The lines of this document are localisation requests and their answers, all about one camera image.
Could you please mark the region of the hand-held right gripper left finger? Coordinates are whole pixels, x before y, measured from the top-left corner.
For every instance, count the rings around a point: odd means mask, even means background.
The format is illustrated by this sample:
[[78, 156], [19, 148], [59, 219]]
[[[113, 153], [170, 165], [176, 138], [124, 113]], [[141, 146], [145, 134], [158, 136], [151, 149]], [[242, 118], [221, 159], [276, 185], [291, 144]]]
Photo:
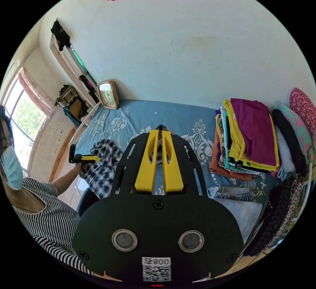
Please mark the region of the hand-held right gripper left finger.
[[158, 137], [158, 130], [151, 130], [148, 134], [138, 175], [134, 185], [138, 192], [154, 191], [157, 168]]

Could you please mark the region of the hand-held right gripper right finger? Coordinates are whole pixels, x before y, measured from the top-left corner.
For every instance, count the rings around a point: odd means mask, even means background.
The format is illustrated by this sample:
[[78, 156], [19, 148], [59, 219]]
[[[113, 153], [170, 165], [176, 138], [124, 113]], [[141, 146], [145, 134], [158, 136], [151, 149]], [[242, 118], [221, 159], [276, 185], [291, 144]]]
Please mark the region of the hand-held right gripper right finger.
[[184, 184], [172, 140], [172, 134], [169, 131], [162, 131], [161, 135], [164, 193], [179, 193], [183, 190]]

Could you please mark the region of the person's left hand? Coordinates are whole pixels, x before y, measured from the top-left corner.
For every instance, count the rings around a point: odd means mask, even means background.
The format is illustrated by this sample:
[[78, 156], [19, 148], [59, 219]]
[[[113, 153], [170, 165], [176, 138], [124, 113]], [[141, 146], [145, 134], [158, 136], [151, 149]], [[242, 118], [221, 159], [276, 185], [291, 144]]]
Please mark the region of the person's left hand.
[[86, 170], [87, 170], [87, 167], [85, 164], [83, 163], [77, 163], [75, 164], [74, 168], [73, 168], [73, 171], [74, 171], [74, 176], [77, 177], [77, 176], [81, 176], [82, 174], [85, 174], [86, 173]]

